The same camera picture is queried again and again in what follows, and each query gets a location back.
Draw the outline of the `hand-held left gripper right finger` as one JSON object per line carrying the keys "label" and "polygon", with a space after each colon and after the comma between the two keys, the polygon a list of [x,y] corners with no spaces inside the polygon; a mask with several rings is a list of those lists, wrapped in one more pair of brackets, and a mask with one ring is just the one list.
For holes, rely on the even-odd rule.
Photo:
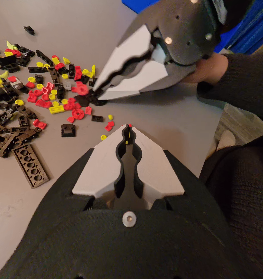
{"label": "hand-held left gripper right finger", "polygon": [[155,200],[185,193],[163,148],[134,127],[130,127],[134,167],[134,191],[151,209]]}

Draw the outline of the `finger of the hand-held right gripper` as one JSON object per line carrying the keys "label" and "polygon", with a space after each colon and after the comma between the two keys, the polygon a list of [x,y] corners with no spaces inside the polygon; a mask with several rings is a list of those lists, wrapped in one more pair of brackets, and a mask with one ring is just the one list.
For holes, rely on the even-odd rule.
{"label": "finger of the hand-held right gripper", "polygon": [[142,58],[149,51],[151,43],[151,33],[147,26],[143,24],[132,35],[117,46],[110,55],[107,63],[102,69],[93,90],[102,89],[113,78],[119,75],[124,69],[124,65],[133,58]]}
{"label": "finger of the hand-held right gripper", "polygon": [[109,87],[98,100],[114,100],[136,96],[146,87],[168,76],[165,65],[148,61],[134,77],[123,79],[117,86]]}

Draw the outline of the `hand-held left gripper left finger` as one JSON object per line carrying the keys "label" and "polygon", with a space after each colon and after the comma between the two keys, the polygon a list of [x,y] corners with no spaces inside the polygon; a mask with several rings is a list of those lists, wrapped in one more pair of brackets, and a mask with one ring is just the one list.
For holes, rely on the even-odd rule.
{"label": "hand-held left gripper left finger", "polygon": [[125,188],[122,157],[128,136],[129,124],[125,124],[94,147],[73,194],[101,198],[108,208],[114,208],[115,198],[120,198]]}

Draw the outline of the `black round lego plate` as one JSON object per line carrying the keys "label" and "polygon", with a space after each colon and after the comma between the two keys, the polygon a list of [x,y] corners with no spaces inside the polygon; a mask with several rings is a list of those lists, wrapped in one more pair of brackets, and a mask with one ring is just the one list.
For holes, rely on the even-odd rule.
{"label": "black round lego plate", "polygon": [[95,106],[103,106],[108,101],[107,100],[99,100],[98,98],[102,96],[104,91],[102,89],[98,89],[96,92],[93,89],[90,89],[88,94],[86,95],[86,98],[88,99],[88,102],[95,105]]}

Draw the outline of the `pile of lego pieces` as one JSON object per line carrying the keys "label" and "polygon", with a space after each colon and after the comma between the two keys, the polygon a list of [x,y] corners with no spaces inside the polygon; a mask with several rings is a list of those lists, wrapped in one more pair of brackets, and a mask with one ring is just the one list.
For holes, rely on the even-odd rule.
{"label": "pile of lego pieces", "polygon": [[51,114],[72,111],[67,121],[74,123],[91,114],[86,95],[97,78],[96,66],[82,69],[56,55],[51,59],[40,50],[35,52],[18,44],[10,44],[0,53],[0,158],[33,138],[47,127],[19,97],[27,94],[27,102],[48,109]]}

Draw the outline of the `person's right forearm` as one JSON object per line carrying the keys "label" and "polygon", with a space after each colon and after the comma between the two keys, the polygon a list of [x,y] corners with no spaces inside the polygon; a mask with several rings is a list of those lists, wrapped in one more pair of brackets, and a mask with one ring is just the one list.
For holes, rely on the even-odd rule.
{"label": "person's right forearm", "polygon": [[228,68],[217,85],[200,82],[197,95],[231,104],[263,120],[263,51],[246,55],[224,54]]}

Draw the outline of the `black sloped lego brick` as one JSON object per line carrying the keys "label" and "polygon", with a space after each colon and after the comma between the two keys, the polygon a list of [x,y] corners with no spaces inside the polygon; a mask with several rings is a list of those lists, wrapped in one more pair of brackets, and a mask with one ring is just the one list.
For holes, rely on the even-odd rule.
{"label": "black sloped lego brick", "polygon": [[62,138],[76,137],[76,126],[74,124],[62,124],[61,137]]}

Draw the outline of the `long black holed lego plate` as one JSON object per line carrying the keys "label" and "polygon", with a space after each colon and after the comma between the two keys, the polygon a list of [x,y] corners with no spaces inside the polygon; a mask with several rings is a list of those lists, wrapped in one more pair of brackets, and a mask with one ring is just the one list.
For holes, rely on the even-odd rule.
{"label": "long black holed lego plate", "polygon": [[14,148],[12,152],[32,189],[50,180],[29,143]]}

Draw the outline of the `person's right hand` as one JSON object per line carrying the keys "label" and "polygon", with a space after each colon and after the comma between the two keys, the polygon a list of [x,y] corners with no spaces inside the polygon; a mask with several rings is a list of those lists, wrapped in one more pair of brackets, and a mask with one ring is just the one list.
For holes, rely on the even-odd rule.
{"label": "person's right hand", "polygon": [[228,68],[228,58],[222,54],[213,53],[208,59],[201,59],[196,63],[196,70],[185,77],[182,83],[206,82],[216,85]]}

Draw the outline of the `blue plastic bin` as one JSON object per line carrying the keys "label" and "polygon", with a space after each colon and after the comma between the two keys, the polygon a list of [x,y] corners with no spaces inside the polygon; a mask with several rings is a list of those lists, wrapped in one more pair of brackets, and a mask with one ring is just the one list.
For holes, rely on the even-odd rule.
{"label": "blue plastic bin", "polygon": [[122,3],[135,13],[140,13],[159,0],[122,0]]}

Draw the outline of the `blue cloth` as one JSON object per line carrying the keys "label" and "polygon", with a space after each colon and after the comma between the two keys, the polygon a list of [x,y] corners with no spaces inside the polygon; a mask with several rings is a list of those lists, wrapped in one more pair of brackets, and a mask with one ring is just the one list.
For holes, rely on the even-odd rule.
{"label": "blue cloth", "polygon": [[226,49],[233,53],[253,54],[263,45],[263,1],[223,2],[227,19],[233,16],[237,24],[227,25],[214,52]]}

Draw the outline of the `person's pale shoe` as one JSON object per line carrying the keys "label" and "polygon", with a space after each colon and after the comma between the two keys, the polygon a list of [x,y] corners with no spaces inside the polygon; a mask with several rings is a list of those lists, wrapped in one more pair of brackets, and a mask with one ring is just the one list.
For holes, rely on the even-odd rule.
{"label": "person's pale shoe", "polygon": [[209,151],[206,155],[206,160],[211,157],[215,152],[227,148],[227,147],[232,147],[236,145],[236,138],[234,134],[229,131],[225,130],[221,136],[220,139],[217,141],[215,138],[213,138]]}

